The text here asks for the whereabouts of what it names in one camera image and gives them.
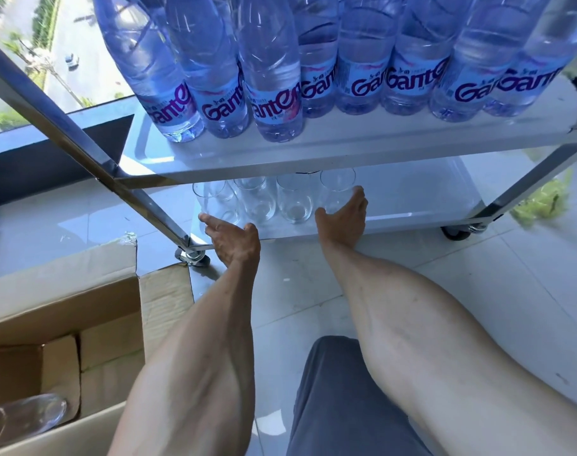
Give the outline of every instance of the window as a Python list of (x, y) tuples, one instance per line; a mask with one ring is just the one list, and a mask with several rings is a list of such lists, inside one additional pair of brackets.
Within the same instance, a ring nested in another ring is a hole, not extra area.
[[(0, 48), (66, 113), (133, 94), (105, 48), (92, 0), (0, 0)], [(25, 124), (0, 99), (0, 131)]]

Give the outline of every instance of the person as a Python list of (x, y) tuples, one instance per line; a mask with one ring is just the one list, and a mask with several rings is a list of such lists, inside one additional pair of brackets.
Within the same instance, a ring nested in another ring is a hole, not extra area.
[[(306, 362), (287, 454), (577, 455), (577, 405), (522, 368), (448, 292), (355, 250), (368, 201), (315, 213), (358, 340), (323, 337)], [(200, 220), (225, 273), (139, 374), (109, 455), (242, 456), (254, 418), (251, 297), (257, 229)]]

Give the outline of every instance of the car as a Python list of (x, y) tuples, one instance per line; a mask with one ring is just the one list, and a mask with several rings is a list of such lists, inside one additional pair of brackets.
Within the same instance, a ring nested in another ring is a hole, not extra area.
[(65, 63), (67, 64), (67, 67), (69, 68), (69, 70), (73, 70), (74, 68), (78, 68), (79, 56), (76, 56), (73, 53), (67, 54), (65, 56)]

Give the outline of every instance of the drinking glass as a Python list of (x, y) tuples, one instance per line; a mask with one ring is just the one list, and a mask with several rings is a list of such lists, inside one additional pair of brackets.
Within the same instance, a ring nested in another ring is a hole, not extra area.
[(278, 207), (288, 222), (306, 222), (312, 214), (312, 186), (309, 174), (284, 174), (276, 178)]
[(0, 446), (55, 427), (67, 412), (67, 401), (45, 393), (0, 405)]
[(202, 212), (237, 224), (240, 221), (238, 197), (225, 180), (193, 184), (193, 193), (198, 198)]
[(254, 222), (264, 222), (273, 217), (276, 213), (276, 200), (269, 191), (265, 177), (234, 179), (234, 183), (249, 218)]
[(320, 173), (321, 203), (328, 214), (337, 213), (352, 197), (356, 171), (352, 168), (330, 169)]

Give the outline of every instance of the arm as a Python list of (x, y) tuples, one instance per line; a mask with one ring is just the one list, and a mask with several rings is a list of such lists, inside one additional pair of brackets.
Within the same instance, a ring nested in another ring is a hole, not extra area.
[(207, 214), (225, 273), (180, 319), (130, 392), (109, 456), (243, 456), (254, 419), (254, 277), (261, 245)]
[(353, 249), (366, 205), (360, 188), (316, 222), (377, 385), (452, 456), (577, 455), (577, 405), (510, 358), (441, 287)]

